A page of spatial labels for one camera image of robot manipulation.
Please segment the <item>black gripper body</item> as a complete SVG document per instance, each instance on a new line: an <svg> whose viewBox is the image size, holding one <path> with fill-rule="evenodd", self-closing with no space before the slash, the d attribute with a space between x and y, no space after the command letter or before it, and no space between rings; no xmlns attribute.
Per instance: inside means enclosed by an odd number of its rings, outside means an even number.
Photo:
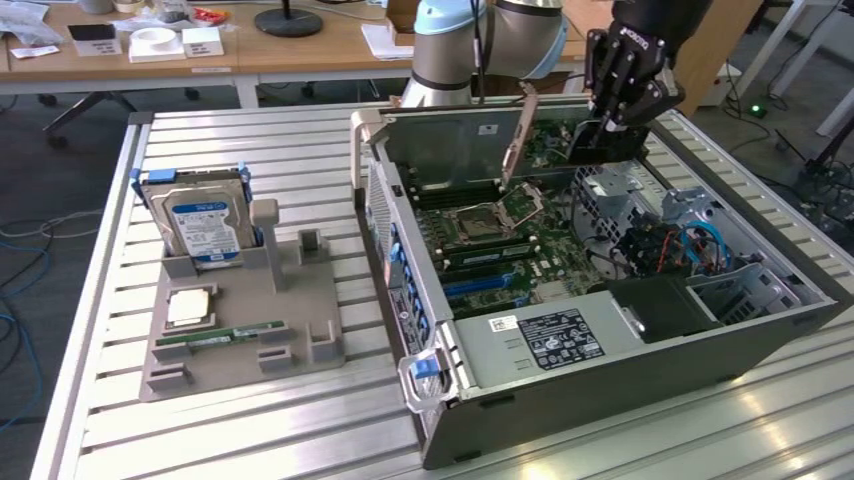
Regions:
<svg viewBox="0 0 854 480"><path fill-rule="evenodd" d="M694 35L711 2L702 0L615 1L612 19L664 43L664 68L672 70L682 45Z"/></svg>

